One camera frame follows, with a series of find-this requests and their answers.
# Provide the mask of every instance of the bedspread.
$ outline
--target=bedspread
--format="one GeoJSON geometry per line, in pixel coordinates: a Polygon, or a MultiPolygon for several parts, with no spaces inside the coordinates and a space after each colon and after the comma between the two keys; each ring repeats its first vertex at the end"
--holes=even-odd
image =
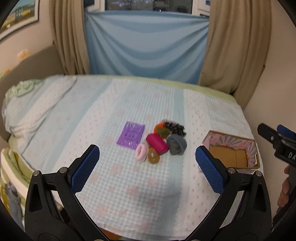
{"type": "Polygon", "coordinates": [[[219,197],[199,171],[195,149],[209,130],[253,138],[239,105],[200,92],[106,76],[59,77],[43,85],[48,87],[36,90],[27,112],[15,115],[13,128],[6,123],[24,135],[21,157],[50,173],[97,145],[100,160],[76,196],[99,227],[127,238],[187,237],[219,197]],[[162,119],[185,126],[184,155],[167,152],[158,164],[140,164],[134,150],[116,144],[126,121],[145,125],[143,140],[162,119]]]}

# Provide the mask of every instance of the box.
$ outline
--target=box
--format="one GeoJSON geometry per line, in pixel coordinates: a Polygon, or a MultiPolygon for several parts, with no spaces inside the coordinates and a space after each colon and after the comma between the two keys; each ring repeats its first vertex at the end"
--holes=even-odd
{"type": "Polygon", "coordinates": [[[253,139],[209,131],[202,145],[226,168],[258,169],[260,167],[258,150],[253,139]]]}

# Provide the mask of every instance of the metal bolt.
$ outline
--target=metal bolt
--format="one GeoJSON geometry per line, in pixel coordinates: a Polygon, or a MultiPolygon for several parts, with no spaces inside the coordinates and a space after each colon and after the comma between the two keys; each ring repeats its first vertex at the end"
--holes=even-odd
{"type": "Polygon", "coordinates": [[[39,175],[39,173],[40,173],[40,171],[36,170],[36,171],[34,171],[34,172],[33,172],[33,176],[35,176],[35,177],[36,177],[36,176],[38,176],[38,175],[39,175]]]}
{"type": "Polygon", "coordinates": [[[68,170],[68,168],[66,168],[66,167],[61,167],[60,170],[59,170],[59,172],[60,172],[60,173],[65,173],[67,170],[68,170]]]}
{"type": "Polygon", "coordinates": [[[228,168],[228,172],[231,174],[235,173],[235,169],[233,167],[228,168]]]}
{"type": "Polygon", "coordinates": [[[256,171],[256,175],[259,176],[259,177],[261,177],[262,176],[262,172],[256,171]]]}

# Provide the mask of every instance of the human hand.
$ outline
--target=human hand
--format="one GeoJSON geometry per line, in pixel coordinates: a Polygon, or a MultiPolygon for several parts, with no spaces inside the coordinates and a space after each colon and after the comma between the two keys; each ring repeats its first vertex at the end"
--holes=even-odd
{"type": "MultiPolygon", "coordinates": [[[[284,169],[284,173],[285,174],[288,174],[289,173],[289,170],[290,170],[290,165],[288,165],[285,169],[284,169]]],[[[281,190],[281,193],[279,195],[279,199],[278,199],[278,206],[279,207],[283,207],[287,204],[287,202],[289,201],[289,196],[287,195],[288,191],[289,191],[289,181],[288,181],[288,178],[283,182],[283,185],[282,185],[282,190],[281,190]]]]}

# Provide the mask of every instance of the green ruffled fabric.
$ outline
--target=green ruffled fabric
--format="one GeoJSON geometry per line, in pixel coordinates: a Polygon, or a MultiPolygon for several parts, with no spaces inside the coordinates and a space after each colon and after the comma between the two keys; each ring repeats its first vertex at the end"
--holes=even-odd
{"type": "Polygon", "coordinates": [[[29,92],[31,92],[34,87],[44,80],[26,80],[20,81],[17,86],[12,86],[10,89],[5,93],[5,104],[6,106],[10,102],[10,100],[14,97],[21,97],[29,92]]]}

